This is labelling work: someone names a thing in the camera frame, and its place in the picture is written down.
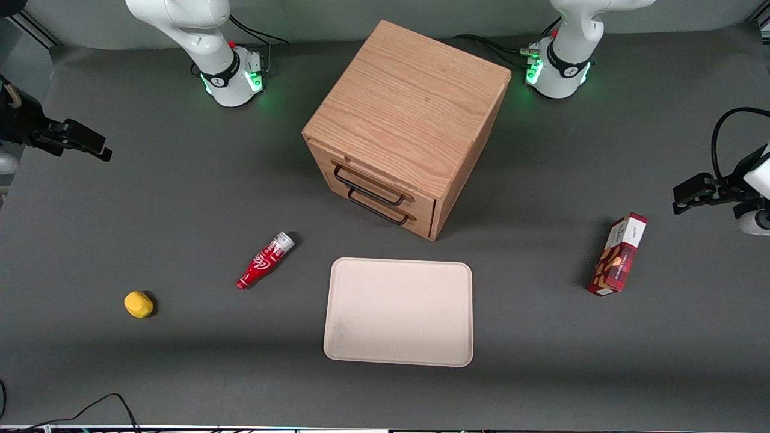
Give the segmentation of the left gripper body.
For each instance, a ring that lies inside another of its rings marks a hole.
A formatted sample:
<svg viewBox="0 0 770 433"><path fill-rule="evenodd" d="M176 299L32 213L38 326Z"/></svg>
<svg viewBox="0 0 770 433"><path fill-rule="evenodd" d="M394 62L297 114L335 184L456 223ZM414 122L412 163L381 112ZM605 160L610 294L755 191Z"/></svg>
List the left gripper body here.
<svg viewBox="0 0 770 433"><path fill-rule="evenodd" d="M769 200L769 148L765 145L751 169L745 173L745 183L756 190L761 197Z"/></svg>

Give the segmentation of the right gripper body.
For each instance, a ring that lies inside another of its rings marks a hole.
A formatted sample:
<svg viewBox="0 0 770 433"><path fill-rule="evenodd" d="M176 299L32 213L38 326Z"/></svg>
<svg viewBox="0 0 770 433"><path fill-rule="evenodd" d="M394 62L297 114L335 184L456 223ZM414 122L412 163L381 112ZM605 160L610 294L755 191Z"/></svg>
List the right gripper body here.
<svg viewBox="0 0 770 433"><path fill-rule="evenodd" d="M37 99L2 78L1 137L9 143L43 149L36 134L47 125L46 116Z"/></svg>

